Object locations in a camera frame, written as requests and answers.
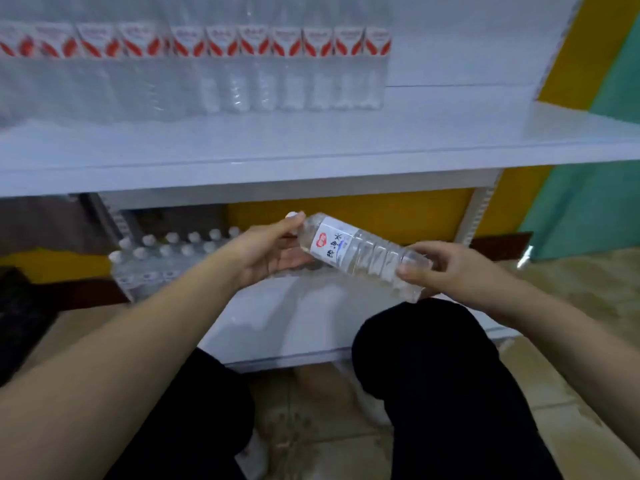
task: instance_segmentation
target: hand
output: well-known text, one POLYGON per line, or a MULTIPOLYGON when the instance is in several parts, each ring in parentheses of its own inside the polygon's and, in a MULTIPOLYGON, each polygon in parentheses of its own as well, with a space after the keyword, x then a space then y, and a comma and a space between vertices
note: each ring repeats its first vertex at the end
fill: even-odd
POLYGON ((398 267, 404 281, 425 288, 423 297, 444 293, 465 306, 514 326, 513 318, 542 292, 462 244, 423 241, 411 246, 434 261, 433 269, 398 267))
POLYGON ((221 251, 228 253, 238 266, 237 287, 245 288, 268 275, 314 260, 300 249, 292 231, 305 220, 305 213, 268 226, 254 226, 229 241, 221 251))

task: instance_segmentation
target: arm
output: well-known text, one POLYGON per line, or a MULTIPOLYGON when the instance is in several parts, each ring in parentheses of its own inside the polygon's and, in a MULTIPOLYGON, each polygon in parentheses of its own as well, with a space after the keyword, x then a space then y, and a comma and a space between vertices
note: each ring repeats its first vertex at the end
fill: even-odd
POLYGON ((310 258, 252 228, 162 291, 0 390, 0 477, 102 478, 236 290, 310 258))
POLYGON ((622 441, 640 456, 640 353, 580 310, 460 244, 419 242, 437 270, 398 275, 487 313, 530 339, 622 441))

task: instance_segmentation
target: person's right hand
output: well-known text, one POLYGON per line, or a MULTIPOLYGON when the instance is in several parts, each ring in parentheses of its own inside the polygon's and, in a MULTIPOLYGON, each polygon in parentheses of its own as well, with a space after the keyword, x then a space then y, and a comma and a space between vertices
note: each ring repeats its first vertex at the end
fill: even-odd
POLYGON ((423 286, 423 298, 444 293, 504 325, 515 326, 514 318, 526 302, 542 293, 462 244, 422 241, 411 248, 432 259, 433 269, 404 264, 397 275, 423 286))

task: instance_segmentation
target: person's left hand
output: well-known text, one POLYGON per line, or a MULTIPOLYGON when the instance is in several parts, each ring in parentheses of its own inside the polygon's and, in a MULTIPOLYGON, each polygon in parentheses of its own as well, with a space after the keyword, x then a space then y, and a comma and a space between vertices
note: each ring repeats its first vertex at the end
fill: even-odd
POLYGON ((304 220, 305 213, 299 212, 276 224, 251 227, 220 249, 229 253, 239 266, 238 289, 263 280, 277 271, 302 266, 314 260, 300 249, 298 238, 291 234, 304 220))

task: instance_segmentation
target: person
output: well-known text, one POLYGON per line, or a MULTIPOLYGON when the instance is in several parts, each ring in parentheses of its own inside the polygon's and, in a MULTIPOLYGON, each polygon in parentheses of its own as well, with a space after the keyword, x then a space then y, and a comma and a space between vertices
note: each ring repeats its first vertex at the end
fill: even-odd
MULTIPOLYGON (((241 376, 196 350, 236 291, 307 263, 304 214, 249 229, 156 295, 0 390, 0 477, 242 478, 253 427, 241 376)), ((353 343, 364 390, 394 425, 392 477, 560 478, 526 400, 468 310, 528 337, 640 453, 640 355, 581 311, 459 244, 419 242, 425 288, 353 343)))

